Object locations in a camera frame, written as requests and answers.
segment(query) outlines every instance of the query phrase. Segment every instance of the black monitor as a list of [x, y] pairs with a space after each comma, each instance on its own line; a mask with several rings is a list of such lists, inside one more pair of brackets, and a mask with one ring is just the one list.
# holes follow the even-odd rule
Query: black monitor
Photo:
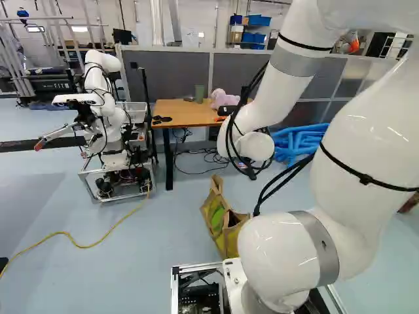
[[131, 31], [126, 31], [125, 29], [113, 29], [113, 40], [115, 44], [130, 44], [132, 43], [132, 33]]

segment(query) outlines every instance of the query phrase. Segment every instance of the pink stuffed animal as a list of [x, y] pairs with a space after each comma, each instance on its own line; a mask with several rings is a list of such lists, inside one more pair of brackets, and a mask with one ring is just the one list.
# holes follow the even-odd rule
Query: pink stuffed animal
[[220, 106], [237, 106], [240, 96], [226, 95], [225, 91], [217, 88], [211, 94], [211, 108], [218, 110]]

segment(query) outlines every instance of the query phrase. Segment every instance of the gray joint band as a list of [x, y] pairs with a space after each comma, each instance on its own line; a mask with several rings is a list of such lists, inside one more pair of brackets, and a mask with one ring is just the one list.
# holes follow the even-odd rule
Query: gray joint band
[[306, 211], [289, 212], [306, 228], [312, 238], [320, 266], [320, 278], [317, 287], [334, 283], [339, 276], [339, 257], [329, 232], [324, 225]]
[[270, 64], [277, 70], [293, 77], [312, 77], [316, 74], [323, 58], [311, 58], [294, 54], [276, 45]]

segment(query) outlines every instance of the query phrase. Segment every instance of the green bag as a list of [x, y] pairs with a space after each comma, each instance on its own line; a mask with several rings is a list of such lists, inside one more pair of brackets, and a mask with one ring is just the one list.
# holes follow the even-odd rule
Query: green bag
[[209, 195], [201, 206], [201, 213], [223, 259], [238, 257], [237, 239], [240, 228], [250, 219], [250, 214], [232, 210], [223, 196], [223, 179], [211, 177]]

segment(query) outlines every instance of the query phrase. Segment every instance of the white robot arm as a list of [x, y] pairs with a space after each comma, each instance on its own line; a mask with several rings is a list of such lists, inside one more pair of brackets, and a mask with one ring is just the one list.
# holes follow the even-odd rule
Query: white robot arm
[[[252, 136], [253, 130], [287, 116], [347, 29], [417, 34], [418, 21], [415, 0], [294, 0], [256, 98], [235, 119], [244, 134], [233, 128], [240, 155], [254, 160], [272, 155], [272, 140]], [[418, 79], [414, 43], [406, 58], [331, 122], [311, 168], [319, 205], [258, 216], [242, 228], [238, 250], [248, 290], [271, 310], [290, 313], [311, 288], [351, 278], [373, 261], [381, 231], [419, 186]], [[222, 156], [227, 156], [227, 123], [217, 140]]]
[[[119, 71], [121, 64], [116, 57], [97, 50], [89, 50], [86, 53], [85, 63], [84, 89], [87, 94], [58, 95], [52, 101], [53, 104], [65, 103], [78, 110], [75, 122], [42, 136], [35, 150], [41, 149], [48, 141], [73, 132], [74, 128], [81, 128], [96, 135], [89, 144], [89, 153], [103, 153], [102, 160], [105, 166], [119, 166], [127, 160], [120, 130], [126, 120], [126, 113], [115, 107], [111, 83], [106, 73]], [[110, 158], [107, 157], [107, 152], [112, 152]]]

